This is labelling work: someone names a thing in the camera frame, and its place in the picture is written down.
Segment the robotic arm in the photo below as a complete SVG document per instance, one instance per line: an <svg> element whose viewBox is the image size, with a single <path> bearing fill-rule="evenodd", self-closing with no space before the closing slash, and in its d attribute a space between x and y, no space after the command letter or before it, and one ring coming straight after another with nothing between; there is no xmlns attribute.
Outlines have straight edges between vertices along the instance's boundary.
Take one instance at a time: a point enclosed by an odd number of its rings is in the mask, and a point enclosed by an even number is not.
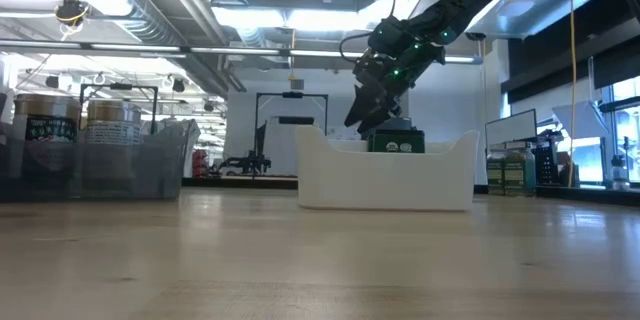
<svg viewBox="0 0 640 320"><path fill-rule="evenodd" d="M369 36L368 49L356 61L353 73L361 84L345 119L346 126L361 121L362 133L380 125L402 109L398 98L415 86L418 77L437 61L444 65L444 45L460 36L473 17L492 0L439 0L422 14L382 20ZM627 0L640 19L639 0Z"/></svg>

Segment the window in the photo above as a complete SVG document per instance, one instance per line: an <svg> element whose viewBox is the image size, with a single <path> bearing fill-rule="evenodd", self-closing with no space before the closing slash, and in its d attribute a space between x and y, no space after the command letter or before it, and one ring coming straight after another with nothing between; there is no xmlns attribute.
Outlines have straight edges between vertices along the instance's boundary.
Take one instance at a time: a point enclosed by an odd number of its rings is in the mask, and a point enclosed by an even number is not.
<svg viewBox="0 0 640 320"><path fill-rule="evenodd" d="M614 101L640 96L640 77L613 84ZM617 154L626 154L629 180L640 182L640 106L615 112Z"/></svg>
<svg viewBox="0 0 640 320"><path fill-rule="evenodd" d="M537 131L538 134L545 130L560 131L564 140L557 143L558 151L569 152L571 138L561 127L559 124L548 124L539 126ZM604 179L600 138L576 139L573 141L573 149L573 162L579 167L580 181L602 182Z"/></svg>

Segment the bottle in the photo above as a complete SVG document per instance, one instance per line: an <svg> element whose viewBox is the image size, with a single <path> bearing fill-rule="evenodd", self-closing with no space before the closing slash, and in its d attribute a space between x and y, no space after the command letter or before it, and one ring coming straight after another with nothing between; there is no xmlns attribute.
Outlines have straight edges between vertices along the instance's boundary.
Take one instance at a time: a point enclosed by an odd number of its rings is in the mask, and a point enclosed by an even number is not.
<svg viewBox="0 0 640 320"><path fill-rule="evenodd" d="M504 160L504 189L508 196L536 195L536 157L530 142L507 143Z"/></svg>
<svg viewBox="0 0 640 320"><path fill-rule="evenodd" d="M487 155L487 184L490 195L504 195L504 144L489 145Z"/></svg>
<svg viewBox="0 0 640 320"><path fill-rule="evenodd" d="M629 173L624 155L614 155L611 159L612 183L611 188L617 191L627 191L631 187L629 184Z"/></svg>

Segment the wooden table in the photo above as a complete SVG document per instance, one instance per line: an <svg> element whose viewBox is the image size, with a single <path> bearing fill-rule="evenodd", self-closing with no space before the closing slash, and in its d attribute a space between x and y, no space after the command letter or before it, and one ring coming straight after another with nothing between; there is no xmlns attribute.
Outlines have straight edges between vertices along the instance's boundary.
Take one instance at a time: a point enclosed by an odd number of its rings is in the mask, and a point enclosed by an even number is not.
<svg viewBox="0 0 640 320"><path fill-rule="evenodd" d="M637 320L640 212L499 197L312 211L237 189L4 204L0 318Z"/></svg>

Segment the table surface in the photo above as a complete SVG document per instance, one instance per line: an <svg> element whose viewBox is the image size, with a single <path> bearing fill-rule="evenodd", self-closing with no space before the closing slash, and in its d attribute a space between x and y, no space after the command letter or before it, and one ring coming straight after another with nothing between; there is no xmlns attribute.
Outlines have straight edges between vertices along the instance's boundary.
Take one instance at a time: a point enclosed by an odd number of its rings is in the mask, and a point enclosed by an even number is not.
<svg viewBox="0 0 640 320"><path fill-rule="evenodd" d="M640 319L634 208L314 211L296 196L0 204L0 317Z"/></svg>

